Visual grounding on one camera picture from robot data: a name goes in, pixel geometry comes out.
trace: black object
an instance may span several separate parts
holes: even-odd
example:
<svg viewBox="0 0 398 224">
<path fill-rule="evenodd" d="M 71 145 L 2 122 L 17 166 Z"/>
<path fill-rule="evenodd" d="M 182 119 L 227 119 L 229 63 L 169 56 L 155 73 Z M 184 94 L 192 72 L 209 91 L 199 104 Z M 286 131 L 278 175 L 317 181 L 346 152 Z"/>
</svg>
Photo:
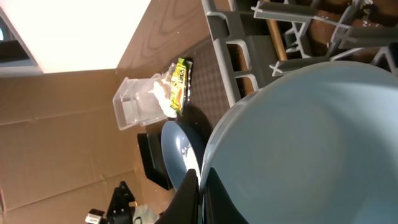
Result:
<svg viewBox="0 0 398 224">
<path fill-rule="evenodd" d="M 30 59 L 18 40 L 0 41 L 0 63 Z"/>
<path fill-rule="evenodd" d="M 393 42 L 388 46 L 391 55 L 392 55 L 392 60 L 394 61 L 394 65 L 398 67 L 398 43 Z"/>
<path fill-rule="evenodd" d="M 159 134 L 137 134 L 141 159 L 147 178 L 166 190 L 173 188 L 164 165 Z"/>
<path fill-rule="evenodd" d="M 197 173 L 188 170 L 169 207 L 156 224 L 198 223 L 199 189 Z"/>
<path fill-rule="evenodd" d="M 205 223 L 248 223 L 232 203 L 214 168 L 210 168 L 210 172 L 206 181 Z"/>
<path fill-rule="evenodd" d="M 106 218 L 101 218 L 100 224 L 132 224 L 132 215 L 135 208 L 131 208 L 129 203 L 135 200 L 125 181 L 120 182 L 119 187 L 116 187 L 113 191 L 111 203 L 106 212 Z M 89 214 L 102 217 L 104 212 L 91 209 Z"/>
</svg>

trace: cardboard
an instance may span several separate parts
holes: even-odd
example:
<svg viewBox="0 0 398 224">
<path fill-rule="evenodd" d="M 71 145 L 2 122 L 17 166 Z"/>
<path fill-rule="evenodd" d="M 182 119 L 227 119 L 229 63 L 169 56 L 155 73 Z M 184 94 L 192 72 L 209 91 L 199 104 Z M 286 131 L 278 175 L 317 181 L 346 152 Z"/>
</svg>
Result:
<svg viewBox="0 0 398 224">
<path fill-rule="evenodd" d="M 0 79 L 0 189 L 7 224 L 84 223 L 125 180 L 138 203 L 136 129 L 120 131 L 114 70 Z"/>
</svg>

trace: gray dish rack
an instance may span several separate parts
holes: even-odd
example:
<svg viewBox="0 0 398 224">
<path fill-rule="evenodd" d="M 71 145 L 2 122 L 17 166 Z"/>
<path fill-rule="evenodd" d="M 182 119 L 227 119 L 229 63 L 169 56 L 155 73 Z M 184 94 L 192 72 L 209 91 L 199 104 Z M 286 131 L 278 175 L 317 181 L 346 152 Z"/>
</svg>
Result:
<svg viewBox="0 0 398 224">
<path fill-rule="evenodd" d="M 217 9 L 215 0 L 202 0 L 216 52 L 218 65 L 228 97 L 233 106 L 241 99 L 237 78 L 247 77 L 254 90 L 265 87 L 278 77 L 307 65 L 320 62 L 344 60 L 366 48 L 380 47 L 371 64 L 379 65 L 385 59 L 389 71 L 398 75 L 396 27 L 351 26 L 356 12 L 361 10 L 364 0 L 353 0 L 338 22 L 316 15 L 320 0 L 310 6 L 297 5 L 294 0 L 277 2 L 250 2 L 228 0 L 230 11 Z M 300 58 L 279 61 L 265 19 L 290 22 L 292 27 L 282 33 L 288 54 L 299 53 Z M 323 21 L 335 26 L 327 53 L 313 57 L 307 39 L 311 20 Z M 243 50 L 247 70 L 235 71 L 228 45 L 239 45 Z"/>
</svg>

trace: light blue bowl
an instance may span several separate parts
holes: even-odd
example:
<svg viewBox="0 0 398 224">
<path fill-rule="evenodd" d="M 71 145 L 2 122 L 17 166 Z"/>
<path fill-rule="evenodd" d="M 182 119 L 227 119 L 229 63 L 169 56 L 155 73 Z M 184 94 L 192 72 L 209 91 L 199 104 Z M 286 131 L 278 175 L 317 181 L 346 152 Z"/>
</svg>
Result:
<svg viewBox="0 0 398 224">
<path fill-rule="evenodd" d="M 398 223 L 398 78 L 355 62 L 296 70 L 237 102 L 210 168 L 249 223 Z"/>
<path fill-rule="evenodd" d="M 175 121 L 166 122 L 162 129 L 162 153 L 167 173 L 176 190 L 187 173 L 184 160 L 187 161 L 188 157 L 191 158 L 188 168 L 197 167 L 199 178 L 205 144 L 193 128 Z"/>
</svg>

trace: blue plate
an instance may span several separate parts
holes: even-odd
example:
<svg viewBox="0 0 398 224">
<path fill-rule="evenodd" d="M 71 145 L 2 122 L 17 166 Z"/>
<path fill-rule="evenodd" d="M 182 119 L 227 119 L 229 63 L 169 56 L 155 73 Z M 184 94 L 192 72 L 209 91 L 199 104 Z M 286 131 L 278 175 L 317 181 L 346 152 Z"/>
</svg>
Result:
<svg viewBox="0 0 398 224">
<path fill-rule="evenodd" d="M 175 121 L 166 122 L 162 130 L 162 153 L 167 173 L 176 190 L 189 169 L 196 170 L 200 182 L 205 144 L 193 128 Z"/>
</svg>

